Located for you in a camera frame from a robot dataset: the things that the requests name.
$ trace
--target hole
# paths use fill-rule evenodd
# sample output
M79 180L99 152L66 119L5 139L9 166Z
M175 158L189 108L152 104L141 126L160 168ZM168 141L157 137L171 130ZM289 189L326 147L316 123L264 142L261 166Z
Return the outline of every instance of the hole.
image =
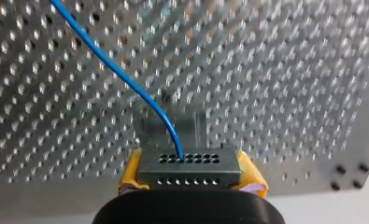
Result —
M361 163L359 165L359 170L362 171L363 173L368 173L369 172L369 167L366 164Z
M23 25L28 25L29 24L29 21L26 19L26 18L22 18L23 19Z
M353 187L355 187L355 189L361 189L362 188L362 183L359 182L359 180L353 180L352 184L353 184Z
M128 37L126 35L120 35L119 37L119 44L125 46L128 44Z
M331 185L332 189L335 190L335 191L338 191L341 189L341 186L338 185L338 183L336 182L332 182L332 185Z
M100 21L99 13L93 12L92 13L92 18L94 19L94 21L99 22Z
M53 47L55 48L59 47L59 42L56 39L52 39L52 44L53 44Z
M345 169L345 167L343 165L337 165L336 168L335 168L335 170L340 175L344 175L344 174L347 173L347 169Z
M213 185L218 185L220 183L220 180L218 178L214 179L212 184Z

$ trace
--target wire insulation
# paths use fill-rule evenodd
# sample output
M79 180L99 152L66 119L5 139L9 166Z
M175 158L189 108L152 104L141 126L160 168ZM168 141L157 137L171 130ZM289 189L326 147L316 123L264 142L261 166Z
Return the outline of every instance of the wire insulation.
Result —
M102 61L107 67L109 67L120 79L126 82L129 87L131 87L137 94L143 98L151 107L155 110L155 112L162 119L163 123L166 125L167 130L170 132L170 135L173 138L173 141L176 146L177 156L179 158L183 158L184 154L182 151L181 143L178 137L178 134L175 130L170 119L167 117L166 113L158 106L158 104L152 100L152 98L143 91L133 80L130 79L129 76L125 74L125 72L119 68L114 62L112 62L105 53L99 49L96 45L93 44L92 39L88 36L85 30L79 25L76 20L71 16L70 12L64 7L61 0L50 0L50 3L56 8L56 10L62 15L62 17L68 22L71 28L77 33L77 35L82 39L83 42L88 46L88 48L93 51L94 54Z

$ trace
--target black screw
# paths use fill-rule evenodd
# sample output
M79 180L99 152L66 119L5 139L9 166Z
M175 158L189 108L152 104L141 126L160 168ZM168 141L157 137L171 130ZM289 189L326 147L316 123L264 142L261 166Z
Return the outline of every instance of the black screw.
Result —
M337 165L336 168L335 168L335 170L340 175L344 175L344 174L347 173L347 169L345 169L345 167L343 165Z
M339 191L341 189L341 186L339 186L336 182L332 182L331 187L335 191Z
M364 163L360 163L359 170L361 170L363 173L368 173L369 172L369 167Z

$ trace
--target metal pegboard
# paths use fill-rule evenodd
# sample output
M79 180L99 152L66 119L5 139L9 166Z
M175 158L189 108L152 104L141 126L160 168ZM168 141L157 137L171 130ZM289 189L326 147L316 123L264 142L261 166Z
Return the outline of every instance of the metal pegboard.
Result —
M65 4L147 92L205 111L208 146L246 150L271 194L365 182L369 0ZM0 217L99 208L141 110L48 1L0 1Z

